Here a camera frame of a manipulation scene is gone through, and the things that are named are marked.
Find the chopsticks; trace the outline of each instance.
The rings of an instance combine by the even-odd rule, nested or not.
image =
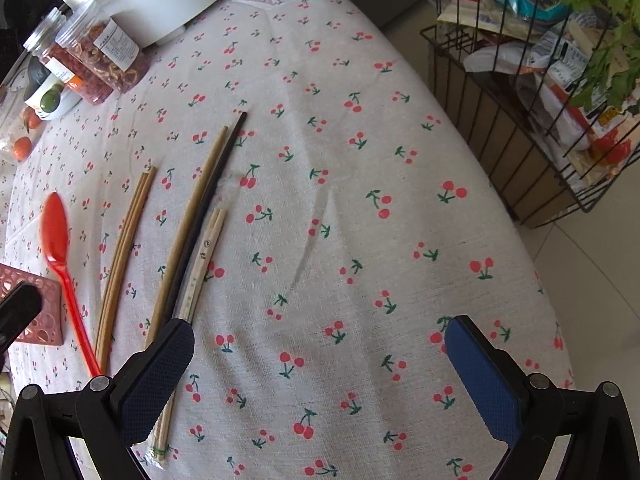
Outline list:
[[[209,153],[209,158],[202,170],[202,176],[193,190],[187,209],[182,217],[178,234],[171,248],[164,278],[162,279],[160,291],[156,297],[154,313],[146,334],[147,347],[156,338],[159,330],[169,322],[174,312],[175,303],[180,294],[180,286],[187,265],[189,264],[191,253],[198,241],[198,236],[200,235],[200,230],[207,215],[209,204],[218,186],[218,180],[225,169],[226,162],[236,143],[238,132],[246,120],[246,115],[246,112],[242,112],[221,152],[221,146],[225,140],[228,128],[225,126],[222,129]]]
[[[224,209],[215,208],[209,216],[209,222],[207,228],[202,237],[200,247],[196,261],[193,264],[189,280],[186,284],[186,291],[182,298],[182,304],[180,311],[176,317],[184,319],[191,323],[193,321],[193,314],[198,302],[200,290],[202,289],[202,283],[207,273],[207,266],[213,255],[213,251],[218,243],[220,237],[220,231],[225,221],[226,211]],[[166,451],[166,441],[169,435],[169,424],[171,422],[171,413],[174,408],[174,395],[172,394],[167,402],[162,414],[156,422],[154,427],[154,439],[151,448],[151,453],[157,460],[163,460]]]
[[[156,176],[156,171],[156,168],[152,166],[148,173],[145,172],[140,176],[133,198],[129,204],[129,210],[127,211],[127,216],[125,217],[122,231],[118,238],[116,250],[113,254],[111,273],[102,297],[102,310],[100,311],[100,323],[98,325],[98,337],[96,338],[95,346],[95,357],[103,374],[107,373],[113,324],[118,310],[122,280],[124,279],[127,262],[129,261],[131,243],[136,234],[142,209],[145,206],[149,189]]]

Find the tile floor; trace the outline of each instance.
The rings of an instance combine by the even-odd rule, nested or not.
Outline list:
[[[422,28],[427,1],[384,28],[416,72],[428,80]],[[589,214],[518,231],[562,325],[578,388],[619,384],[640,435],[640,163],[629,168]]]

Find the plastic jar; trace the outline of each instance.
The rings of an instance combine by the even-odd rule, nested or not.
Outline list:
[[[151,65],[140,47],[102,12],[95,0],[74,12],[56,42],[122,93],[137,85]]]
[[[85,101],[89,101],[92,105],[102,104],[111,95],[113,88],[105,84],[55,41],[57,33],[65,22],[66,17],[62,12],[53,9],[36,27],[24,43],[24,47]]]

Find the blue gripper pad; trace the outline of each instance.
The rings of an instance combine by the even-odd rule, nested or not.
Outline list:
[[[172,319],[114,389],[111,402],[119,408],[120,433],[128,446],[143,442],[151,433],[193,358],[193,346],[191,325]]]
[[[513,449],[522,432],[518,397],[460,320],[449,321],[445,346],[489,433]]]

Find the spoon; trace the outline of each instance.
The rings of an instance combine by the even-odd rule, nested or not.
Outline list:
[[[78,309],[78,300],[76,300],[76,292],[66,266],[66,256],[68,250],[68,227],[66,224],[65,207],[60,200],[58,193],[51,193],[44,204],[42,213],[42,222],[40,223],[42,232],[42,253],[62,283],[62,290],[65,295],[65,301],[71,324],[74,327],[76,338],[84,357],[84,362],[89,368],[91,377],[101,375],[100,367],[95,359],[94,351],[86,336],[82,317]]]

